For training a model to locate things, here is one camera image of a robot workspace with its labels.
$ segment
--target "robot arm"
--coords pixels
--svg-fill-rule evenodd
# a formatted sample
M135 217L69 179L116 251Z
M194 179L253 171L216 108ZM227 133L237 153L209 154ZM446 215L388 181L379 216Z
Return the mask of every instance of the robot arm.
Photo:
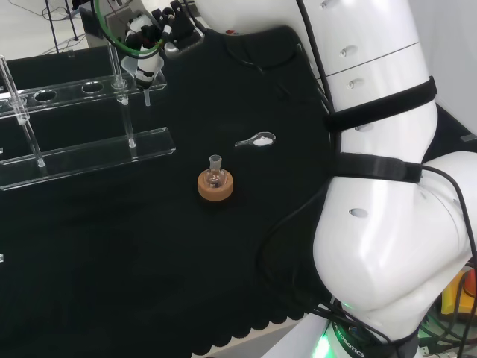
M295 0L195 3L222 34L293 28L318 77L315 41L337 113L429 81L408 0L304 0L312 39ZM436 104L429 101L343 131L341 152L421 164L436 126ZM428 165L457 180L477 227L477 155L454 153ZM419 183L339 177L331 182L316 230L315 265L347 312L397 341L416 331L470 258L467 240L456 192L435 173L423 172ZM350 355L331 326L328 336L336 355Z
M203 32L189 21L179 1L173 1L171 7L157 8L130 21L126 45L144 51L163 41L167 57L175 58L180 52L200 43L203 36ZM162 65L159 56L159 53L154 56L139 55L141 58L135 73L137 87L146 90L151 86Z

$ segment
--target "black tablecloth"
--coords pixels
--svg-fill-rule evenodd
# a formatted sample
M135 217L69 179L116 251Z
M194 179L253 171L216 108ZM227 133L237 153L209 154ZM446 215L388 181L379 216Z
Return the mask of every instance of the black tablecloth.
M268 69L240 64L226 44ZM267 229L327 179L323 110L296 44L286 29L245 40L208 34L166 61L168 86L151 94L151 108L131 99L135 131L167 126L174 154L0 194L2 358L186 358L303 316L254 268ZM10 67L18 88L110 73L104 48ZM441 117L428 159L464 145L466 131ZM124 134L115 100L35 113L31 122L43 151ZM276 144L234 148L259 131L276 134ZM15 119L2 120L0 146L5 158L28 154ZM234 177L222 204L197 193L211 154ZM310 250L322 204L291 220L268 256L277 271L300 263L302 281L326 297Z

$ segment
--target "screw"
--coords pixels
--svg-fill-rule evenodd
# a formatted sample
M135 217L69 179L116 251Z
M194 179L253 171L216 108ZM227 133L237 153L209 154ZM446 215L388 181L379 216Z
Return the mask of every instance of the screw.
M327 8L327 5L329 4L329 1L330 0L325 0L321 3L320 7L321 7L321 10L326 10Z

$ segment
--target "white wall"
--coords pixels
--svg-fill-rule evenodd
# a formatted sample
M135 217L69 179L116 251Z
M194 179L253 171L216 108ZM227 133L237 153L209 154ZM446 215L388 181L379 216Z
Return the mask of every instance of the white wall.
M42 13L45 8L45 0L12 0L13 3L26 7L35 12ZM49 0L50 10L65 6L64 0ZM59 9L52 14L52 19L62 19L64 10ZM81 19L74 20L76 34L84 33ZM69 20L55 21L54 31L57 35L58 44L73 37L72 26ZM74 50L87 48L86 40L76 43L71 41L70 46ZM42 52L54 48L53 36L51 35L50 22L41 16L29 13L19 7L13 6L8 0L0 0L0 54L7 60L14 60L22 57L38 56Z
M409 0L437 102L477 134L477 0Z

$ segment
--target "floor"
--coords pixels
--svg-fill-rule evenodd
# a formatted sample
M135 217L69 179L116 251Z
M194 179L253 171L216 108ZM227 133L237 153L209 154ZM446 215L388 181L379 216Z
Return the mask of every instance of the floor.
M54 41L46 10L44 12L46 19L41 16L43 9L46 7L45 0L10 1L33 13L11 4L9 0L0 0L0 54L3 54L7 60L14 60L16 58L38 56L48 52L48 50L54 50ZM66 15L65 10L59 8L65 7L64 0L48 0L48 3L50 10L56 9L51 15L52 19L61 20ZM69 0L69 6L70 8L72 6L71 0ZM73 22L77 35L84 34L79 15ZM54 21L53 25L58 47L61 51L68 45L68 41L73 38L71 22L68 19ZM69 48L74 50L87 47L87 41L81 36L80 41L72 40L69 43Z

